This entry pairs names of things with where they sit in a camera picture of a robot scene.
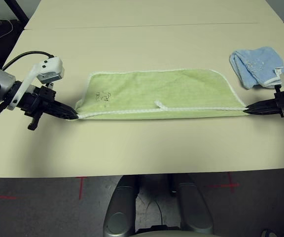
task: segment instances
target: beige table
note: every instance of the beige table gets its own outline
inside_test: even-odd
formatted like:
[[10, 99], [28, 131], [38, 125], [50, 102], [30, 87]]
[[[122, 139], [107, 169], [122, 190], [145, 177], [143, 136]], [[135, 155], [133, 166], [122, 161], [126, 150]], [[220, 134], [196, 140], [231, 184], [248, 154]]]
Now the beige table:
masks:
[[[228, 57], [238, 48], [273, 47], [284, 59], [282, 23], [26, 30], [9, 58], [29, 50], [60, 56], [56, 99], [73, 106], [93, 71], [208, 68], [225, 75], [246, 103], [273, 90], [245, 90]], [[9, 73], [22, 80], [30, 55]], [[63, 177], [284, 168], [279, 115], [140, 121], [65, 121], [43, 115], [36, 131], [19, 109], [0, 116], [0, 177]]]
[[25, 29], [281, 22], [265, 0], [42, 0]]

